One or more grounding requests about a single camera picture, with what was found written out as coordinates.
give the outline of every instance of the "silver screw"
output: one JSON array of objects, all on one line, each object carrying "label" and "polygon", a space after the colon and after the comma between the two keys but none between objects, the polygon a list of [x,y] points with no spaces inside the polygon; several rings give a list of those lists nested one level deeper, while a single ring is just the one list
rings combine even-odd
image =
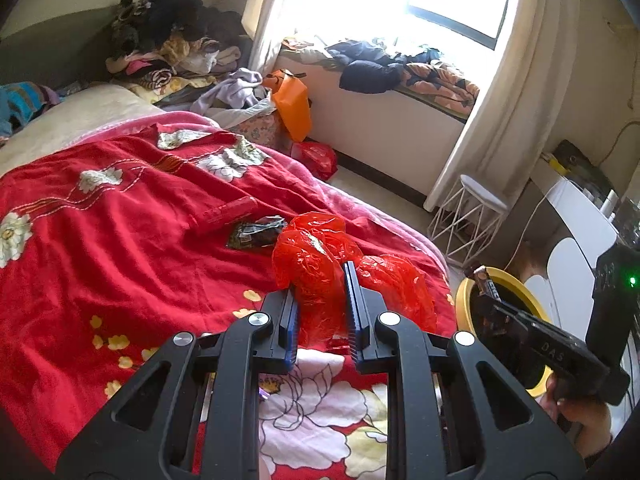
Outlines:
[{"label": "silver screw", "polygon": [[187,346],[193,341],[193,335],[189,332],[180,332],[174,335],[174,344],[177,346]]},{"label": "silver screw", "polygon": [[395,312],[386,311],[380,314],[380,323],[383,323],[387,326],[393,326],[400,323],[400,316]]},{"label": "silver screw", "polygon": [[458,344],[462,346],[471,346],[476,342],[476,338],[471,332],[458,332],[455,337]]},{"label": "silver screw", "polygon": [[249,324],[253,326],[265,325],[269,322],[269,315],[263,312],[256,312],[249,316]]}]

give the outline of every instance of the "white chair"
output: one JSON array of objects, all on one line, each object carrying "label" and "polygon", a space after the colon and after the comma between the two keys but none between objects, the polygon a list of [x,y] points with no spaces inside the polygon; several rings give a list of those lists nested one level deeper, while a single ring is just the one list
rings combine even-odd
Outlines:
[{"label": "white chair", "polygon": [[429,236],[436,241],[448,234],[445,259],[464,267],[494,240],[508,212],[506,199],[462,174],[431,221]]}]

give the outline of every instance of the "pile of clothes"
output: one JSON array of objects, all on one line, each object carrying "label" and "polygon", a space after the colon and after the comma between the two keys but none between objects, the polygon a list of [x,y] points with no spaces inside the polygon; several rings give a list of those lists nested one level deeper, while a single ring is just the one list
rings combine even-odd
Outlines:
[{"label": "pile of clothes", "polygon": [[60,100],[51,88],[29,81],[0,86],[0,148]]},{"label": "pile of clothes", "polygon": [[201,0],[120,0],[111,28],[107,70],[153,103],[187,87],[200,90],[193,100],[235,72],[252,46],[237,12]]},{"label": "pile of clothes", "polygon": [[437,48],[425,46],[415,56],[391,56],[383,45],[347,40],[326,51],[340,64],[340,88],[363,94],[397,89],[424,96],[424,100],[468,117],[476,104],[479,88],[462,72],[442,60]]}]

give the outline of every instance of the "curtain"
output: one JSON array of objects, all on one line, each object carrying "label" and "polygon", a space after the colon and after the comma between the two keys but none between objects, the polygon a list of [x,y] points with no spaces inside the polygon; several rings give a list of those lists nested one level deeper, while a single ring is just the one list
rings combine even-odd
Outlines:
[{"label": "curtain", "polygon": [[481,94],[424,208],[462,173],[513,205],[558,117],[575,60],[580,0],[510,0],[494,78]]},{"label": "curtain", "polygon": [[282,40],[291,32],[285,2],[286,0],[247,0],[242,25],[254,40],[249,70],[265,75],[273,69]]}]

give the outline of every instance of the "red plastic bag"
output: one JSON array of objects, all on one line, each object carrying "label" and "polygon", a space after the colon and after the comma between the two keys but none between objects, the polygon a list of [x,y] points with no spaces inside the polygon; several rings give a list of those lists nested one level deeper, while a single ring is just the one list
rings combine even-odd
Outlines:
[{"label": "red plastic bag", "polygon": [[291,158],[302,162],[311,174],[320,180],[329,180],[338,171],[338,158],[334,150],[321,142],[299,142],[291,148]]},{"label": "red plastic bag", "polygon": [[346,334],[341,265],[350,260],[356,265],[360,285],[380,292],[389,310],[408,317],[427,332],[435,332],[435,306],[420,270],[392,254],[363,256],[346,234],[343,219],[312,212],[289,223],[272,256],[278,287],[295,286],[301,346],[315,346]]}]

